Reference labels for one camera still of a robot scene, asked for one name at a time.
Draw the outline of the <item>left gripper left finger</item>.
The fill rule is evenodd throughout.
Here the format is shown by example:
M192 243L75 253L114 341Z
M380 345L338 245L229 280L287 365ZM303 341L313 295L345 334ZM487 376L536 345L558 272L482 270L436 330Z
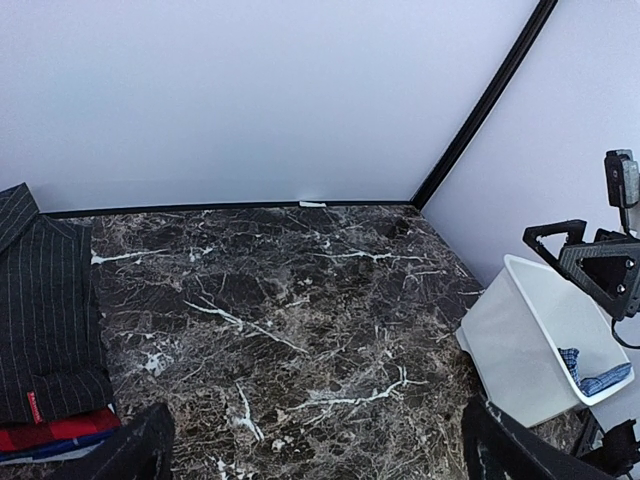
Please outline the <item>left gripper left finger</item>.
M164 402L135 416L102 445L48 479L172 479L174 418Z

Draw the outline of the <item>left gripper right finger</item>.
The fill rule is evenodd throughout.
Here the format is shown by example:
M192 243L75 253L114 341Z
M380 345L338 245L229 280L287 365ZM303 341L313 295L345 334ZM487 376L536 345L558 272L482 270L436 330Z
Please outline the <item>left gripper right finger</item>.
M463 410L464 460L470 479L609 479L554 448L484 397Z

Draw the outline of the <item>red black plaid shirt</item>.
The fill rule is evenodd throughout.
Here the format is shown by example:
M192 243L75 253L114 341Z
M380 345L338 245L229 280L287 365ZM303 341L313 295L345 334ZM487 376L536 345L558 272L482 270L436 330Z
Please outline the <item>red black plaid shirt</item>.
M2 426L1 452L23 451L56 441L98 434L120 426L120 419L109 407L52 422Z

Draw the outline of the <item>dark pinstripe long sleeve shirt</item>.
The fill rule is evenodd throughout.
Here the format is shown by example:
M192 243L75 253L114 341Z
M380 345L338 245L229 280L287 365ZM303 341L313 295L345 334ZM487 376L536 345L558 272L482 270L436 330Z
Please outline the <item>dark pinstripe long sleeve shirt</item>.
M91 279L91 227L1 193L1 421L36 424L113 400Z

